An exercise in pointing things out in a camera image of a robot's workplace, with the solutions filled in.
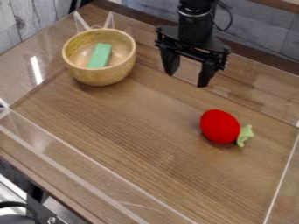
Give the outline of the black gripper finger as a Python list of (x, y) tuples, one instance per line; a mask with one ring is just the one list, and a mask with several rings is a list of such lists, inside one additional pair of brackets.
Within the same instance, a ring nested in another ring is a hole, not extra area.
[(180, 55), (176, 51), (165, 48), (164, 46), (160, 47), (160, 55), (163, 60), (163, 69), (165, 73), (172, 76), (180, 66)]
[(201, 64), (200, 76), (197, 79), (199, 88), (205, 88), (208, 86), (211, 78), (213, 77), (215, 73), (216, 73), (215, 61), (205, 60), (204, 63)]

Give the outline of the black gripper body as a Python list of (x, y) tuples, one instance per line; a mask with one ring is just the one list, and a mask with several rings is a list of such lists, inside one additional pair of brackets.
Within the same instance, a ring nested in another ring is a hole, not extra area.
[(177, 6), (179, 24), (157, 25), (155, 28), (155, 45), (176, 51), (176, 53), (201, 64), (215, 61), (215, 70), (224, 70), (231, 49), (213, 36), (216, 5)]

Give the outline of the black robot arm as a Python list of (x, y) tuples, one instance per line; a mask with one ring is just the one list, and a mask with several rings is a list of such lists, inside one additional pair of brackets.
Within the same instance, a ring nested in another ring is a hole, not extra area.
[(159, 47), (163, 69), (173, 76), (180, 57), (201, 63), (197, 87), (205, 88), (211, 78), (227, 66), (231, 48), (213, 35), (216, 7), (227, 7), (220, 0), (180, 0), (179, 24), (157, 25), (155, 45)]

